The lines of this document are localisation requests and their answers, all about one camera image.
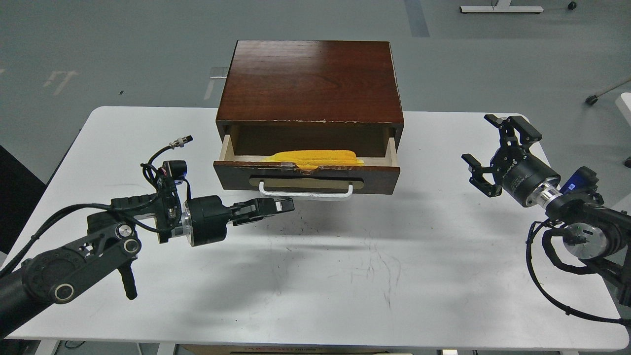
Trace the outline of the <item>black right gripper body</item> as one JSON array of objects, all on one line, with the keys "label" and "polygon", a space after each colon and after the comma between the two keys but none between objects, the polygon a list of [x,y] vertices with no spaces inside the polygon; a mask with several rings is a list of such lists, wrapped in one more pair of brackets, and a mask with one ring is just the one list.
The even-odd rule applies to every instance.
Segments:
[{"label": "black right gripper body", "polygon": [[541,184],[558,186],[561,181],[559,173],[524,148],[499,148],[491,165],[495,183],[523,207],[535,204],[532,194]]}]

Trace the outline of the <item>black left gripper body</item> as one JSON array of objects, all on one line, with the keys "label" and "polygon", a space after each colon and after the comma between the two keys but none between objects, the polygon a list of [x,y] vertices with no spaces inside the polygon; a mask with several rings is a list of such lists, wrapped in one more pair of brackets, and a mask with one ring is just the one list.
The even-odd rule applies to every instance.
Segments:
[{"label": "black left gripper body", "polygon": [[192,198],[183,207],[183,229],[192,247],[225,240],[231,211],[219,196]]}]

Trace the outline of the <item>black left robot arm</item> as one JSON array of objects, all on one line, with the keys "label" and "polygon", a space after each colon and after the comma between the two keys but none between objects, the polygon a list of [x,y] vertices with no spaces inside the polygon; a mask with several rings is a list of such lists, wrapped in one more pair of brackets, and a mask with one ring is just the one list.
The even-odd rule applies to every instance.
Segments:
[{"label": "black left robot arm", "polygon": [[[255,198],[225,206],[219,196],[181,202],[177,185],[186,182],[184,160],[154,160],[165,151],[183,147],[191,136],[175,140],[142,163],[144,179],[155,189],[151,195],[112,199],[110,204],[74,204],[52,214],[29,242],[1,270],[1,337],[25,325],[51,305],[65,305],[113,271],[120,273],[126,297],[138,293],[132,263],[142,244],[137,228],[158,235],[160,243],[186,236],[192,247],[223,241],[228,224],[257,222],[294,210],[291,198]],[[96,209],[86,219],[86,236],[61,247],[26,258],[40,237],[72,212]]]}]

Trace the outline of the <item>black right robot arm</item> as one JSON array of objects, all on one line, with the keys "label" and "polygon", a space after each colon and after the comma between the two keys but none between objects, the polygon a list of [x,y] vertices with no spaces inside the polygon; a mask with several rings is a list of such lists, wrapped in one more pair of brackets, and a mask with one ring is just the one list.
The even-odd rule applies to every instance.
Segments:
[{"label": "black right robot arm", "polygon": [[618,303],[629,307],[630,254],[621,265],[608,260],[616,252],[630,249],[629,214],[604,206],[597,175],[590,168],[578,168],[560,186],[561,176],[531,153],[530,147],[542,139],[542,134],[525,117],[486,114],[484,119],[499,133],[499,148],[491,164],[484,167],[471,154],[462,155],[462,159],[471,173],[469,182],[485,196],[507,192],[522,207],[538,205],[545,211],[546,219],[534,221],[526,237],[526,265],[534,285],[569,316],[629,326],[629,319],[591,315],[556,300],[539,283],[532,263],[534,239],[543,231],[542,247],[552,265],[577,276],[601,276],[617,288]]}]

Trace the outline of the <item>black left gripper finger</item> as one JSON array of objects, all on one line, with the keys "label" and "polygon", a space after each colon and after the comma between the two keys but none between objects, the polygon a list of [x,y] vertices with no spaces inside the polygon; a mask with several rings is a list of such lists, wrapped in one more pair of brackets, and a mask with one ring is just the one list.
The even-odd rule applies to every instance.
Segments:
[{"label": "black left gripper finger", "polygon": [[295,210],[291,198],[255,198],[229,207],[232,215],[277,215]]},{"label": "black left gripper finger", "polygon": [[231,211],[231,222],[233,226],[250,224],[260,220],[264,220],[271,216],[279,215],[286,212],[293,212],[294,209],[281,210],[281,211]]}]

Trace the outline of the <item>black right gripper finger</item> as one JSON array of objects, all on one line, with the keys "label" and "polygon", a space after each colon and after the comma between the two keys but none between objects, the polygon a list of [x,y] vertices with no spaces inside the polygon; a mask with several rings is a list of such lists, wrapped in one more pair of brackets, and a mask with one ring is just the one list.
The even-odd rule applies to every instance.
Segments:
[{"label": "black right gripper finger", "polygon": [[487,197],[496,197],[502,194],[502,186],[500,184],[491,184],[483,175],[492,173],[492,167],[483,167],[482,164],[467,153],[461,155],[462,159],[467,163],[471,177],[469,182]]},{"label": "black right gripper finger", "polygon": [[497,117],[485,114],[484,119],[499,132],[499,148],[496,154],[529,154],[530,146],[542,140],[542,134],[522,115]]}]

